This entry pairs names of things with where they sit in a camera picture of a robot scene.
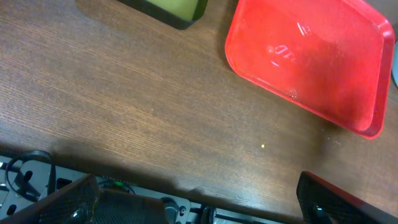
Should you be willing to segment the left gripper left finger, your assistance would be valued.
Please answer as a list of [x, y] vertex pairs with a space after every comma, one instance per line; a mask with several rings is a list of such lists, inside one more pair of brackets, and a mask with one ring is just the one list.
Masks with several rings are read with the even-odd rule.
[[38, 202], [1, 220], [1, 223], [93, 223], [100, 190], [88, 174]]

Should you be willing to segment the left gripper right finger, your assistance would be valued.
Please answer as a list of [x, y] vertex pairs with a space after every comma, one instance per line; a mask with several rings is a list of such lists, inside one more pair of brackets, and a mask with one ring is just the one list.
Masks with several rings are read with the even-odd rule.
[[397, 224], [397, 217], [309, 171], [301, 172], [296, 194], [306, 223]]

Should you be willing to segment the light green plate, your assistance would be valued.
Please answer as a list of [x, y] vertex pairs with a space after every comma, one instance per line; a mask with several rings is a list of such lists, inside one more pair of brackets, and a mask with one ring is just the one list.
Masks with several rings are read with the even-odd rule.
[[394, 46], [394, 56], [392, 61], [392, 79], [396, 87], [398, 87], [398, 42]]

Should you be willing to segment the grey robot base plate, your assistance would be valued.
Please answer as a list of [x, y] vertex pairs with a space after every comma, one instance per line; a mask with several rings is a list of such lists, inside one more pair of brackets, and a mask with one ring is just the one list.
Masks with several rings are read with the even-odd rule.
[[[48, 196], [49, 164], [1, 157], [1, 220]], [[55, 192], [86, 176], [57, 168]], [[281, 218], [239, 213], [163, 194], [125, 182], [96, 177], [99, 199], [93, 223], [284, 223]]]

